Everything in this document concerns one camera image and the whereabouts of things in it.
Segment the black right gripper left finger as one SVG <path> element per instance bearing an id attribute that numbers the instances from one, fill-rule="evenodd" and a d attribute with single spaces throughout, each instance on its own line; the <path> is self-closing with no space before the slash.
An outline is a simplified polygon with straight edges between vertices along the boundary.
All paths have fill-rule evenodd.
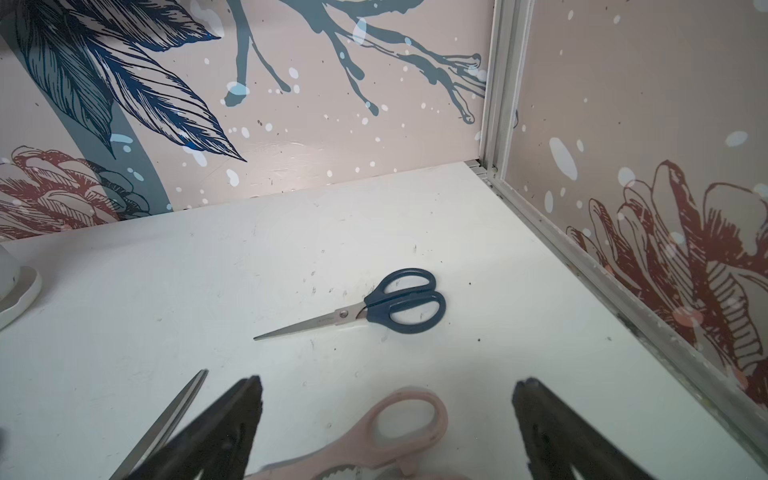
<path id="1" fill-rule="evenodd" d="M 258 376 L 235 383 L 129 479 L 242 479 L 262 414 Z"/>

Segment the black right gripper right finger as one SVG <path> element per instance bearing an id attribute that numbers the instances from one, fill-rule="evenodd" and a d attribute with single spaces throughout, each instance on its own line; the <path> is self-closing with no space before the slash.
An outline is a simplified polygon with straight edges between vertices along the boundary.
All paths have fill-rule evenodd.
<path id="1" fill-rule="evenodd" d="M 538 379 L 517 382 L 512 405 L 534 479 L 653 478 Z"/>

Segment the black scissors with steel blades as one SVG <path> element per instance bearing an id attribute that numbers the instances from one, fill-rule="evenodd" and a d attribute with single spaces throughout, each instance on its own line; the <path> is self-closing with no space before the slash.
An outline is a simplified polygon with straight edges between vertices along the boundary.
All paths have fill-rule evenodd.
<path id="1" fill-rule="evenodd" d="M 110 480 L 125 479 L 141 463 L 165 446 L 198 395 L 208 373 L 208 369 L 201 369 L 189 380 L 124 458 L 109 477 Z"/>

